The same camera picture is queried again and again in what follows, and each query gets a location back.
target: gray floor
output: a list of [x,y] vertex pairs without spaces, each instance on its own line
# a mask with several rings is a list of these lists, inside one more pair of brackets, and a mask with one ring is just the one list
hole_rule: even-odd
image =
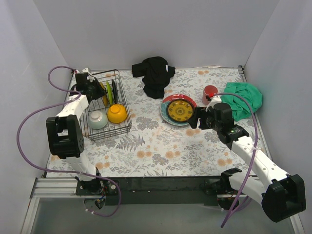
[[[102,210],[108,213],[112,209],[106,207]],[[103,218],[85,212],[80,198],[41,199],[32,233],[294,233],[289,219],[273,223],[255,202],[233,215],[221,229],[225,214],[218,207],[204,207],[200,204],[123,205],[113,217]]]

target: yellow bowl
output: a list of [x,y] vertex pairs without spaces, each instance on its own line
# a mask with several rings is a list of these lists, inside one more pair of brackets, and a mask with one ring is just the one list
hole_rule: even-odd
[[112,123],[121,123],[127,118],[126,108],[122,105],[112,105],[107,113],[109,121]]

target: red mug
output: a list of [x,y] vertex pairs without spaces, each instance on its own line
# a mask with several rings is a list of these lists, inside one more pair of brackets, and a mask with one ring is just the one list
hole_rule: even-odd
[[202,102],[205,104],[205,105],[208,105],[210,103],[210,101],[207,100],[206,96],[208,94],[217,94],[218,93],[218,89],[213,86],[213,85],[207,85],[205,88],[204,88],[204,92],[203,92],[203,99],[202,99]]

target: floral tablecloth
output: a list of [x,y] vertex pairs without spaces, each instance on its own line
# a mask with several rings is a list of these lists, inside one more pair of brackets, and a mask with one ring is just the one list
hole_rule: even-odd
[[[118,139],[90,141],[85,138],[84,153],[105,177],[117,176],[217,176],[226,169],[248,165],[231,152],[213,130],[175,127],[166,123],[159,111],[161,100],[146,96],[141,78],[131,71],[120,76],[132,118],[130,132]],[[165,89],[165,96],[187,94],[201,102],[203,88],[212,84],[222,92],[227,82],[240,82],[237,69],[176,69],[175,76]],[[252,137],[251,119],[238,122]],[[50,156],[47,168],[72,170],[57,156]],[[48,173],[47,177],[74,177],[65,173]]]

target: metal wire basket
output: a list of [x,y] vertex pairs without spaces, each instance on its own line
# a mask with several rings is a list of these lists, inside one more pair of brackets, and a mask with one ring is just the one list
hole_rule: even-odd
[[99,98],[97,100],[93,100],[86,111],[82,114],[82,117],[80,118],[80,126],[82,129],[82,134],[90,139],[90,140],[100,140],[108,137],[114,137],[121,134],[126,134],[130,131],[132,121],[130,117],[130,111],[126,99],[126,95],[122,86],[120,74],[118,70],[110,70],[105,72],[99,72],[93,74],[99,82],[102,82],[104,84],[106,90],[106,82],[108,81],[110,86],[112,86],[112,80],[115,81],[117,92],[118,92],[118,104],[123,105],[126,108],[127,112],[127,118],[125,121],[115,124],[110,121],[108,121],[108,124],[99,130],[95,130],[89,127],[88,125],[88,118],[91,112],[101,110],[105,114],[108,113],[108,110],[110,108],[110,105],[108,104],[108,107],[105,107],[103,99]]

